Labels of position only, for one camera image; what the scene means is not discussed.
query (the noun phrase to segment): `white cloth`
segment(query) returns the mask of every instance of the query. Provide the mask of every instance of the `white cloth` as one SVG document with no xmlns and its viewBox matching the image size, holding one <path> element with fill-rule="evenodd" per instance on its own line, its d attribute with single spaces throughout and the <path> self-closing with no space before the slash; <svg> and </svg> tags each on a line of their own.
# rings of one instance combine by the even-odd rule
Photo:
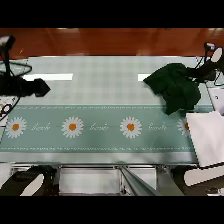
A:
<svg viewBox="0 0 224 224">
<path fill-rule="evenodd" d="M 224 162 L 224 118 L 220 113 L 187 113 L 187 122 L 199 165 Z"/>
</svg>

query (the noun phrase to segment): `flower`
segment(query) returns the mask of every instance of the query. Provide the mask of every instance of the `flower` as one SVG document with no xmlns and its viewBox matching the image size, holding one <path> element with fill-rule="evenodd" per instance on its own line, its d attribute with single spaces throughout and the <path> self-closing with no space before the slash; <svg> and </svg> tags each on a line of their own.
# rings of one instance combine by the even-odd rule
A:
<svg viewBox="0 0 224 224">
<path fill-rule="evenodd" d="M 120 131 L 123 131 L 123 135 L 126 135 L 126 138 L 135 138 L 141 134 L 140 131 L 142 130 L 140 121 L 134 117 L 123 119 L 120 127 Z"/>
<path fill-rule="evenodd" d="M 186 119 L 179 119 L 177 123 L 178 130 L 182 132 L 185 137 L 190 137 L 189 126 Z"/>
<path fill-rule="evenodd" d="M 15 117 L 8 122 L 5 130 L 8 138 L 17 138 L 26 130 L 26 121 L 22 117 Z"/>
<path fill-rule="evenodd" d="M 68 119 L 63 122 L 62 131 L 64 132 L 63 135 L 66 135 L 66 138 L 75 138 L 82 134 L 83 130 L 83 121 L 78 117 L 69 117 Z"/>
</svg>

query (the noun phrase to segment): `brown wooden surface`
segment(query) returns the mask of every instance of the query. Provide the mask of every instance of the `brown wooden surface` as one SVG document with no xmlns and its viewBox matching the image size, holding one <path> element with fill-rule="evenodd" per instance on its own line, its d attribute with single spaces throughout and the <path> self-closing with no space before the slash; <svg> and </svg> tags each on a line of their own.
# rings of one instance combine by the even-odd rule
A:
<svg viewBox="0 0 224 224">
<path fill-rule="evenodd" d="M 224 46 L 223 28 L 0 28 L 16 37 L 11 59 L 63 55 L 203 55 L 206 41 Z"/>
</svg>

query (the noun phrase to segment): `table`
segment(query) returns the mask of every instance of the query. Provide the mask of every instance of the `table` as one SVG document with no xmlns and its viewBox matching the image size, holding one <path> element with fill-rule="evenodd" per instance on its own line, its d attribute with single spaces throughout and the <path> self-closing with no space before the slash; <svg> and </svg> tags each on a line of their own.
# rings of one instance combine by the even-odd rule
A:
<svg viewBox="0 0 224 224">
<path fill-rule="evenodd" d="M 47 84 L 50 86 L 51 91 L 44 98 L 35 98 L 34 96 L 32 96 L 21 99 L 18 107 L 12 112 L 12 115 L 10 116 L 17 116 L 17 115 L 20 116 L 21 114 L 28 113 L 27 111 L 32 111 L 32 115 L 33 116 L 35 115 L 34 117 L 37 116 L 44 117 L 47 114 L 47 112 L 43 113 L 42 115 L 39 115 L 41 114 L 41 110 L 42 112 L 44 110 L 46 111 L 52 110 L 50 111 L 50 115 L 52 115 L 52 117 L 55 116 L 59 118 L 60 116 L 62 116 L 61 114 L 67 113 L 65 107 L 67 107 L 67 111 L 71 111 L 73 109 L 85 110 L 84 107 L 86 107 L 86 109 L 94 109 L 94 110 L 107 109 L 108 111 L 109 109 L 113 109 L 115 111 L 113 113 L 115 117 L 118 117 L 120 114 L 117 112 L 117 110 L 119 109 L 121 111 L 127 109 L 129 110 L 129 107 L 130 108 L 133 107 L 132 109 L 138 110 L 138 113 L 142 113 L 144 109 L 145 110 L 149 109 L 149 111 L 151 111 L 149 112 L 150 116 L 163 116 L 162 114 L 164 113 L 162 112 L 162 109 L 164 108 L 165 102 L 159 96 L 155 96 L 148 87 L 144 86 L 143 82 L 138 81 L 138 74 L 143 73 L 150 74 L 168 63 L 183 63 L 188 67 L 195 67 L 196 59 L 195 57 L 172 57 L 172 56 L 171 57 L 65 56 L 65 57 L 30 57 L 27 63 L 33 66 L 33 71 L 31 74 L 73 73 L 73 79 L 72 81 L 47 81 Z M 202 98 L 199 101 L 196 110 L 204 110 L 205 112 L 207 110 L 208 111 L 213 110 L 212 103 L 210 101 L 210 97 L 206 86 L 204 84 L 200 84 L 199 88 L 201 91 Z M 83 116 L 88 117 L 87 115 L 84 115 L 85 112 L 81 111 L 80 113 L 83 114 Z M 99 111 L 94 112 L 92 116 L 93 117 L 98 116 L 99 118 L 97 119 L 100 119 L 101 116 L 97 115 L 99 113 L 100 113 Z M 166 119 L 167 124 L 171 124 L 169 122 L 171 120 L 175 120 L 176 117 L 171 116 L 169 118 L 167 117 Z M 32 128 L 34 128 L 35 131 L 37 131 L 37 128 L 39 128 L 38 125 L 36 126 L 36 128 L 34 126 L 32 126 Z M 46 128 L 46 130 L 48 130 L 48 126 L 42 127 L 41 129 L 42 131 L 45 130 L 43 128 Z M 152 128 L 153 126 L 151 127 L 151 129 L 150 127 L 148 127 L 148 131 L 162 130 L 163 126 L 161 125 L 160 127 L 154 127 L 154 129 Z M 55 134 L 54 136 L 55 141 L 57 141 L 58 138 L 57 135 Z M 79 151 L 81 149 L 78 148 L 78 151 L 71 152 L 70 146 L 69 151 L 65 151 L 66 147 L 62 148 L 62 150 L 60 151 L 61 148 L 60 146 L 58 148 L 55 147 L 48 148 L 50 152 L 46 150 L 44 150 L 44 152 L 41 152 L 41 146 L 39 148 L 38 147 L 27 148 L 17 146 L 15 147 L 12 145 L 13 144 L 12 140 L 11 139 L 9 140 L 4 134 L 0 145 L 1 147 L 0 161 L 70 163 L 70 164 L 71 163 L 73 164 L 74 163 L 75 164 L 197 163 L 195 152 L 194 150 L 192 150 L 192 143 L 190 142 L 191 140 L 187 139 L 183 141 L 185 145 L 189 143 L 189 147 L 184 147 L 184 150 L 182 150 L 182 147 L 179 146 L 178 147 L 171 146 L 172 148 L 168 148 L 167 151 L 166 150 L 161 151 L 164 149 L 164 147 L 161 147 L 159 148 L 159 152 L 156 152 L 157 148 L 153 147 L 146 149 L 146 150 L 152 150 L 152 153 L 144 152 L 144 148 L 138 148 L 138 147 L 136 148 L 136 151 L 134 153 L 129 152 L 126 149 L 122 151 L 123 148 L 120 149 L 121 151 L 116 151 L 115 149 L 117 146 L 115 146 L 115 148 L 113 148 L 114 150 L 112 150 L 111 152 L 94 151 L 93 150 L 94 148 L 88 150 L 86 148 L 87 151 L 85 152 Z"/>
</svg>

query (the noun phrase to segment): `green cloth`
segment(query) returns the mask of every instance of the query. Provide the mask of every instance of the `green cloth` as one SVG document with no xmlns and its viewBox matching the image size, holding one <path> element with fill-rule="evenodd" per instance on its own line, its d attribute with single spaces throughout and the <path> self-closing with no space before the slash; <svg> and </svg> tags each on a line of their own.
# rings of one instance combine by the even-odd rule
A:
<svg viewBox="0 0 224 224">
<path fill-rule="evenodd" d="M 193 110 L 201 99 L 198 85 L 189 80 L 190 70 L 181 63 L 171 63 L 158 69 L 143 81 L 166 101 L 166 114 L 179 109 Z"/>
</svg>

